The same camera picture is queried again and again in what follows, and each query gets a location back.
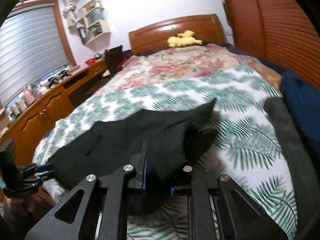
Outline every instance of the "wooden window frame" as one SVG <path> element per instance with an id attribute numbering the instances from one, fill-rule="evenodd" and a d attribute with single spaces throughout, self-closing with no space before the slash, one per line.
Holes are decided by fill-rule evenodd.
<path id="1" fill-rule="evenodd" d="M 63 23 L 62 23 L 62 19 L 61 19 L 61 14 L 60 14 L 60 10 L 59 10 L 59 5 L 58 5 L 58 0 L 39 0 L 39 1 L 34 1 L 34 2 L 26 2 L 24 4 L 20 4 L 15 6 L 12 9 L 12 12 L 22 9 L 22 8 L 26 8 L 29 6 L 33 6 L 33 5 L 39 5 L 39 4 L 46 4 L 46 3 L 53 3 L 53 13 L 54 13 L 54 18 L 56 20 L 56 25 L 57 25 L 57 29 L 59 32 L 59 36 L 61 39 L 61 43 L 62 43 L 62 47 L 64 50 L 64 53 L 66 54 L 67 60 L 73 65 L 76 66 L 76 61 L 75 58 L 72 54 L 66 33 L 64 31 L 64 27 L 63 27 Z"/>

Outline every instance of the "wooden wardrobe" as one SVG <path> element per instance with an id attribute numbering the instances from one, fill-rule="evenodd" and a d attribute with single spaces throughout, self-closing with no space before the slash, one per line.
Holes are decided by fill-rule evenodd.
<path id="1" fill-rule="evenodd" d="M 225 0 L 235 46 L 320 89 L 320 37 L 295 0 Z"/>

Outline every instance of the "pink bottle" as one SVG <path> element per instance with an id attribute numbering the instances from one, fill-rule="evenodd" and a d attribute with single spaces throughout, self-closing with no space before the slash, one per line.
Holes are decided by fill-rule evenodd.
<path id="1" fill-rule="evenodd" d="M 34 95 L 28 90 L 26 86 L 23 87 L 23 96 L 27 106 L 30 106 L 34 101 L 36 101 Z"/>

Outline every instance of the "floral blanket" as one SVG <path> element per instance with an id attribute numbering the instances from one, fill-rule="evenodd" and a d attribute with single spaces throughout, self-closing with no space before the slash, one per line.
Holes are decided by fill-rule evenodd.
<path id="1" fill-rule="evenodd" d="M 132 56 L 123 64 L 123 70 L 98 90 L 96 95 L 170 80 L 208 76 L 241 63 L 253 68 L 278 89 L 281 76 L 256 58 L 233 54 L 223 47 L 207 44 L 166 49 L 148 57 Z"/>
<path id="2" fill-rule="evenodd" d="M 289 168 L 262 106 L 279 94 L 252 68 L 239 64 L 215 74 L 132 87 L 89 98 L 56 122 L 36 149 L 33 161 L 47 162 L 59 148 L 85 133 L 96 121 L 115 121 L 139 109 L 190 110 L 217 99 L 210 122 L 219 133 L 194 166 L 218 176 L 229 174 L 293 239 L 297 209 Z M 66 190 L 55 180 L 44 183 L 55 201 Z M 187 239 L 186 197 L 174 197 L 154 214 L 129 217 L 128 239 Z"/>

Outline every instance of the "roller shade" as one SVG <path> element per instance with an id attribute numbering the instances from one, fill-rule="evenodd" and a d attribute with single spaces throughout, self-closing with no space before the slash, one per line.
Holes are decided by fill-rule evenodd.
<path id="1" fill-rule="evenodd" d="M 53 13 L 54 3 L 11 12 L 0 28 L 0 101 L 68 63 Z"/>

